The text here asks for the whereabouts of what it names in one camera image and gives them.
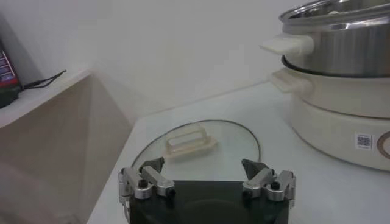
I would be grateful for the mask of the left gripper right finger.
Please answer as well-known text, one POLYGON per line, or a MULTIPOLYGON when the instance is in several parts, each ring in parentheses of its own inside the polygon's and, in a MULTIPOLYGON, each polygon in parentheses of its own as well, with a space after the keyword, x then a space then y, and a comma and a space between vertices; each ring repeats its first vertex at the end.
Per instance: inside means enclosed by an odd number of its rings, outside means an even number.
POLYGON ((265 195, 273 202, 288 201, 289 209, 296 203, 296 176, 290 170, 279 174, 265 163, 242 159, 241 164, 248 180, 243 182, 243 199, 252 200, 265 195))

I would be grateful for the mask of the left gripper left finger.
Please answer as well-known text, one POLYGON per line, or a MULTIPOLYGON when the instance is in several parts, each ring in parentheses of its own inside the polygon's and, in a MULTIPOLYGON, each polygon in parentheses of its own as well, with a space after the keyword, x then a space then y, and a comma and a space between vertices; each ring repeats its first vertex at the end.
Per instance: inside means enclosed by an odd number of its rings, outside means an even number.
POLYGON ((118 174, 118 200, 127 213, 130 212, 130 199, 146 201, 152 198, 153 192, 164 198, 171 198, 176 194, 176 184, 165 178, 162 168, 164 157, 148 160, 141 167, 125 167, 118 174))

